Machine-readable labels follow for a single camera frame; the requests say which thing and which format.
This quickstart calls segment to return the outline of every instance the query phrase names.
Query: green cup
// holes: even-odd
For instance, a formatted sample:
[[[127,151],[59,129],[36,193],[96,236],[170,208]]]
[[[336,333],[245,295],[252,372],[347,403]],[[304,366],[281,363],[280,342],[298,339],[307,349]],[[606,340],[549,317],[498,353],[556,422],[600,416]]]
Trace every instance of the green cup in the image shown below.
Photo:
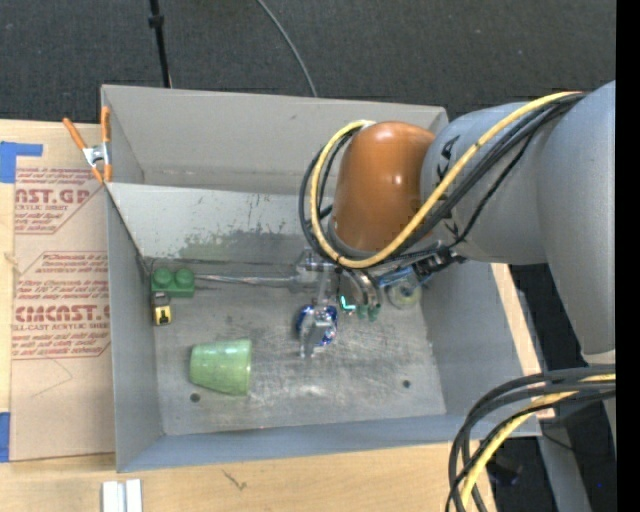
[[[251,376],[251,340],[202,343],[191,349],[189,380],[228,395],[246,395]]]

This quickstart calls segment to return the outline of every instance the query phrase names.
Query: orange clip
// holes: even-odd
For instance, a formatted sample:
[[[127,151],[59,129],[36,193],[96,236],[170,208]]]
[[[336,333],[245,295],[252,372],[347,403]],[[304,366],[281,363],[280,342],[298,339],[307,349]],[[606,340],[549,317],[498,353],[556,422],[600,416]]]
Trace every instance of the orange clip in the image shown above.
[[[111,142],[111,110],[109,107],[104,106],[100,111],[100,126],[102,127],[102,144],[104,149],[104,179],[111,181],[113,174],[113,167],[111,166],[111,159],[109,152],[107,151],[107,143]]]
[[[102,143],[98,146],[90,148],[87,146],[86,142],[80,135],[80,132],[75,127],[71,119],[65,117],[62,119],[62,124],[64,124],[69,130],[69,134],[73,139],[73,142],[76,143],[76,146],[82,151],[87,162],[91,166],[91,172],[95,176],[95,178],[100,182],[100,184],[104,184],[106,181],[111,181],[111,177],[113,175],[113,167],[110,161],[109,151],[107,150],[108,144],[111,143],[111,111],[109,107],[102,107],[100,112],[100,126],[102,128]],[[97,160],[104,160],[104,177],[98,171],[98,167],[96,166]]]

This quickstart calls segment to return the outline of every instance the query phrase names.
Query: white plastic piece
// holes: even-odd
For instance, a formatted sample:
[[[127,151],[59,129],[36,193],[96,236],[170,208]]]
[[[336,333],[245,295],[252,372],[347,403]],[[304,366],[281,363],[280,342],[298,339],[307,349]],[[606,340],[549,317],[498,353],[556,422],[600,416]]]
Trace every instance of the white plastic piece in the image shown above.
[[[142,482],[103,482],[101,506],[102,512],[142,512]]]

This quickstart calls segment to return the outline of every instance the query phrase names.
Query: small yellow object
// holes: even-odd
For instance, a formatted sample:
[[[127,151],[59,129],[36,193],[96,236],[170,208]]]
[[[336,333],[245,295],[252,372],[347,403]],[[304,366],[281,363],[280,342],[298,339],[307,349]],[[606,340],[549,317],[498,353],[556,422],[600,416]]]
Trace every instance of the small yellow object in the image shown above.
[[[156,325],[166,325],[171,323],[171,306],[155,306],[153,308],[153,318]]]

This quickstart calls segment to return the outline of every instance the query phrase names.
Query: green toy block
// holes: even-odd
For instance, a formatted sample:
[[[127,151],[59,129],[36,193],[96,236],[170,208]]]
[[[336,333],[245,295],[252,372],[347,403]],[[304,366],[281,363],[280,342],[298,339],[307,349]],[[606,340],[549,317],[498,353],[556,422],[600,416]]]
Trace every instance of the green toy block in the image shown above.
[[[380,314],[380,304],[376,304],[375,306],[370,306],[367,310],[367,314],[369,315],[369,320],[371,322],[375,322],[378,319],[378,315]]]
[[[170,297],[193,297],[195,277],[188,268],[171,272],[167,268],[158,268],[151,275],[151,292],[165,292]]]

